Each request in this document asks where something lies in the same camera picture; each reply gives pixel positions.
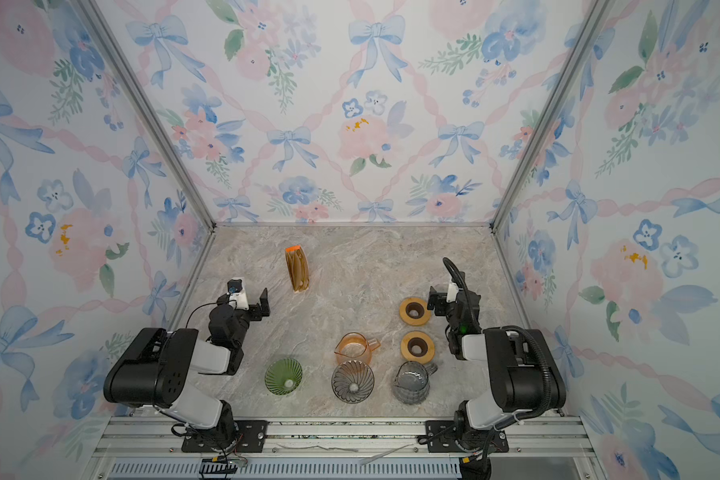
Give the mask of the green ribbed dripper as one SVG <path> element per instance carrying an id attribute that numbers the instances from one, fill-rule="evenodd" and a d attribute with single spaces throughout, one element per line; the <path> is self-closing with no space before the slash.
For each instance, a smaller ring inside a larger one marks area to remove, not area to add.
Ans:
<path id="1" fill-rule="evenodd" d="M 293 358 L 283 358 L 272 363 L 265 373 L 267 390 L 278 396 L 295 391 L 303 379 L 301 364 Z"/>

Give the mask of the orange glass carafe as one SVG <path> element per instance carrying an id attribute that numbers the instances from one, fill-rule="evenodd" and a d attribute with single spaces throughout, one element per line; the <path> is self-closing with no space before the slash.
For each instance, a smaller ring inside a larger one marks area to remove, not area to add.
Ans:
<path id="1" fill-rule="evenodd" d="M 336 362 L 342 364 L 350 360 L 371 363 L 373 352 L 381 343 L 376 338 L 368 338 L 358 332 L 345 334 L 334 349 Z"/>

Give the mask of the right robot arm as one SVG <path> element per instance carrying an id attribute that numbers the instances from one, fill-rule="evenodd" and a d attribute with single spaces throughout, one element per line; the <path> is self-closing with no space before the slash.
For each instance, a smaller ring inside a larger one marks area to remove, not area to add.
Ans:
<path id="1" fill-rule="evenodd" d="M 450 353 L 476 363 L 487 390 L 461 402 L 451 421 L 427 421 L 419 442 L 430 453 L 460 453 L 472 459 L 509 451 L 506 430 L 538 418 L 566 402 L 566 389 L 553 355 L 538 329 L 483 328 L 477 321 L 480 296 L 450 286 L 431 288 L 427 309 L 447 321 Z"/>

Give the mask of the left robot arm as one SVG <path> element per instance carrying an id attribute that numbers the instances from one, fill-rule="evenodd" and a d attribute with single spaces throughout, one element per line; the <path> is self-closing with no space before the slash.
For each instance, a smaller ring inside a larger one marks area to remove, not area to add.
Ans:
<path id="1" fill-rule="evenodd" d="M 183 440 L 184 453 L 261 453 L 268 422 L 237 419 L 229 402 L 202 392 L 188 376 L 236 375 L 251 324 L 269 315 L 267 290 L 250 304 L 242 281 L 229 281 L 209 314 L 208 340 L 201 340 L 196 328 L 142 329 L 107 374 L 105 399 L 131 408 L 151 406 L 174 420 L 171 432 Z"/>

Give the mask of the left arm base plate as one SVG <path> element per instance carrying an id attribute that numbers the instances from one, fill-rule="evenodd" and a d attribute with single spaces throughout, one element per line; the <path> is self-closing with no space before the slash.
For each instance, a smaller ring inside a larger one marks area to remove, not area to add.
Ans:
<path id="1" fill-rule="evenodd" d="M 262 453 L 268 427 L 266 420 L 236 420 L 235 435 L 229 442 L 221 441 L 219 435 L 191 433 L 185 436 L 181 451 L 198 454 Z"/>

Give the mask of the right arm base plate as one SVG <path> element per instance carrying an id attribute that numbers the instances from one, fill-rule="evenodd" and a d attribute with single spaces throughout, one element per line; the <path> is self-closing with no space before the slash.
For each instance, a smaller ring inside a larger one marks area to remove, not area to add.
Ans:
<path id="1" fill-rule="evenodd" d="M 429 453 L 479 453 L 489 440 L 488 453 L 508 453 L 509 445 L 504 432 L 495 430 L 469 430 L 459 434 L 453 420 L 427 420 L 425 433 L 417 438 Z"/>

